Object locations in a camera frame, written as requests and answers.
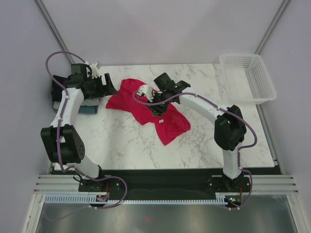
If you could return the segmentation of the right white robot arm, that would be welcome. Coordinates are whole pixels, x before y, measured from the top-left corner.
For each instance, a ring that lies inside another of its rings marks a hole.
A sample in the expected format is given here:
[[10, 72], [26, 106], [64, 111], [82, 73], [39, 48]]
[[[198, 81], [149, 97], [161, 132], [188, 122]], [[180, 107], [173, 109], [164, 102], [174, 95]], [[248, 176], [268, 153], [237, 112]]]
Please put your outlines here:
[[162, 73], [154, 79], [154, 83], [158, 91], [146, 84], [138, 89], [139, 96], [147, 98], [147, 107], [153, 116], [163, 116], [169, 105], [175, 102], [189, 107], [209, 120], [214, 125], [214, 140], [223, 151], [223, 187], [228, 191], [238, 188], [242, 172], [239, 166], [238, 146], [242, 144], [246, 134], [240, 108], [233, 105], [221, 111], [215, 103], [197, 94], [189, 83], [176, 83], [167, 73]]

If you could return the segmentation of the folded blue t shirt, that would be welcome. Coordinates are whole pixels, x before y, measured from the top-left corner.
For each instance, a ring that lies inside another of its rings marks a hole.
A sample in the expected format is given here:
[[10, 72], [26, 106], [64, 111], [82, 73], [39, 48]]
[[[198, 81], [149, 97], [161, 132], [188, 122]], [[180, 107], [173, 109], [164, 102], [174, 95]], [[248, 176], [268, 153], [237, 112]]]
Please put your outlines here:
[[79, 114], [89, 114], [89, 115], [95, 115], [98, 112], [98, 105], [95, 106], [80, 106], [78, 113]]

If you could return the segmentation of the white plastic basket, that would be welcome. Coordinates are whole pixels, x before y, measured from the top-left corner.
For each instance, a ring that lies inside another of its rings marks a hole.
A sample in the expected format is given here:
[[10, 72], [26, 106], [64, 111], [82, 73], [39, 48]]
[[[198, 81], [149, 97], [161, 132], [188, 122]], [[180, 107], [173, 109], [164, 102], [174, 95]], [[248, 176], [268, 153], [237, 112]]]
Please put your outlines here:
[[219, 56], [229, 103], [263, 104], [277, 97], [267, 67], [258, 54], [227, 53]]

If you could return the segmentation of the right aluminium frame post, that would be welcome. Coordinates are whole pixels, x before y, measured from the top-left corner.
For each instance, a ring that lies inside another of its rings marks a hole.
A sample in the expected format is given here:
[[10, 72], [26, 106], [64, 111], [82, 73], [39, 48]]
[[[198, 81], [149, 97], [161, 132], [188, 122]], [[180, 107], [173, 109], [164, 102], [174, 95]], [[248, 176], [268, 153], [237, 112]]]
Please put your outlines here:
[[276, 13], [274, 14], [274, 16], [271, 20], [271, 22], [269, 23], [269, 26], [267, 27], [263, 37], [261, 38], [261, 40], [260, 40], [260, 42], [259, 42], [259, 44], [255, 50], [255, 54], [260, 55], [262, 53], [266, 43], [268, 42], [269, 38], [271, 37], [272, 33], [274, 32], [274, 29], [276, 28], [276, 26], [280, 22], [282, 16], [284, 15], [285, 11], [287, 10], [287, 8], [291, 2], [292, 2], [292, 0], [283, 0], [281, 2], [280, 6], [278, 7]]

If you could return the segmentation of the aluminium frame post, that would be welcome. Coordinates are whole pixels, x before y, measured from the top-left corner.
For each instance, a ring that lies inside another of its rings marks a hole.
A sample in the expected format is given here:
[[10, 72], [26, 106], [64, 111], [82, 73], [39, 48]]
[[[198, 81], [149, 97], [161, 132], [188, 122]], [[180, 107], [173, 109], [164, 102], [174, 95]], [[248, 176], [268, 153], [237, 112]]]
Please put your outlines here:
[[271, 20], [271, 22], [269, 23], [269, 26], [267, 27], [263, 37], [261, 38], [261, 40], [260, 40], [260, 42], [259, 42], [259, 44], [255, 50], [255, 54], [260, 55], [262, 53], [266, 43], [268, 42], [269, 38], [271, 37], [272, 33], [274, 32], [274, 29], [276, 28], [276, 26], [280, 22], [282, 16], [284, 15], [285, 11], [287, 10], [287, 8], [291, 2], [292, 2], [292, 0], [283, 0], [281, 2], [280, 6], [278, 7], [276, 13], [274, 14], [274, 16]]
[[51, 14], [49, 13], [45, 3], [43, 0], [33, 0], [33, 2], [35, 3], [39, 13], [43, 16], [43, 19], [46, 23], [46, 25], [48, 26], [49, 30], [51, 31], [55, 41], [57, 42], [59, 48], [61, 51], [66, 51], [69, 52], [69, 49], [59, 31], [59, 29], [57, 28]]

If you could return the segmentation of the red t shirt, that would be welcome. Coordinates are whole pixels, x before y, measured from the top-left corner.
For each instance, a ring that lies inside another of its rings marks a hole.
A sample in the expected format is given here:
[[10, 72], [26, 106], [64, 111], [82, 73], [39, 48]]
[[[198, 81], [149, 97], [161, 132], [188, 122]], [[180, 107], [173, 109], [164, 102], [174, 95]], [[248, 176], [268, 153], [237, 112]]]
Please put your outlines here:
[[165, 146], [190, 130], [190, 122], [172, 104], [169, 104], [163, 116], [153, 116], [147, 106], [136, 102], [133, 93], [142, 85], [144, 82], [137, 79], [122, 80], [118, 94], [113, 95], [105, 107], [130, 112], [141, 125], [153, 123], [160, 141]]

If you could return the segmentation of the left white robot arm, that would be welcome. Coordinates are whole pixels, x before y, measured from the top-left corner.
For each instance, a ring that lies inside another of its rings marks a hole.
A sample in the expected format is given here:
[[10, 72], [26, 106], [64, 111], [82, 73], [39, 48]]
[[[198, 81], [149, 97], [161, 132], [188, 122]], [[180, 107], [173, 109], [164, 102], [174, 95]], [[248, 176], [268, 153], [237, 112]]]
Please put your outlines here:
[[96, 191], [105, 189], [107, 180], [102, 168], [86, 156], [75, 123], [81, 107], [97, 113], [102, 98], [115, 94], [109, 73], [101, 73], [99, 63], [71, 65], [68, 77], [53, 76], [52, 101], [59, 106], [50, 126], [40, 132], [49, 160], [58, 163], [63, 171], [74, 169], [89, 179]]

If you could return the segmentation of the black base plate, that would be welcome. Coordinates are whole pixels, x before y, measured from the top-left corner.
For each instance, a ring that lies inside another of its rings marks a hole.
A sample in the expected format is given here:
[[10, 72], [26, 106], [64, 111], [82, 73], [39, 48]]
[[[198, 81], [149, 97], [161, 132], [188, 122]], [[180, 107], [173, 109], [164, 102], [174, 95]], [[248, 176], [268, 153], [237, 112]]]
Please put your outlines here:
[[220, 168], [105, 170], [102, 182], [80, 180], [80, 192], [108, 191], [115, 199], [215, 198], [216, 193], [246, 194], [250, 181], [245, 173], [231, 180]]

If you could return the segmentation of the left aluminium frame post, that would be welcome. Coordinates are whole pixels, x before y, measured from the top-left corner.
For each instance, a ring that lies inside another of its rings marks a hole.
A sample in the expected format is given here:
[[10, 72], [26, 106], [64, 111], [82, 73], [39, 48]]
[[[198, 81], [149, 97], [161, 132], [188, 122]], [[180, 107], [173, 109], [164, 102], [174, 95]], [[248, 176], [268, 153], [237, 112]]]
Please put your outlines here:
[[33, 2], [35, 3], [39, 13], [43, 16], [43, 19], [46, 23], [46, 25], [48, 26], [49, 30], [51, 31], [55, 41], [57, 42], [59, 48], [61, 51], [66, 51], [69, 52], [69, 49], [59, 31], [59, 29], [57, 28], [51, 14], [49, 13], [45, 3], [43, 0], [33, 0]]

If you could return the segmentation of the aluminium rail profile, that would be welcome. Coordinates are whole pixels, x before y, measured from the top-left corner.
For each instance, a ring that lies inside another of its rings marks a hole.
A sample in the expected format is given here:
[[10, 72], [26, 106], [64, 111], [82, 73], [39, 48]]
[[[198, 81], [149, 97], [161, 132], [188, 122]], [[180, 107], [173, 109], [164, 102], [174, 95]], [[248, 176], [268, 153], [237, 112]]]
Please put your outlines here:
[[39, 175], [35, 194], [72, 194], [78, 193], [79, 183], [73, 175]]

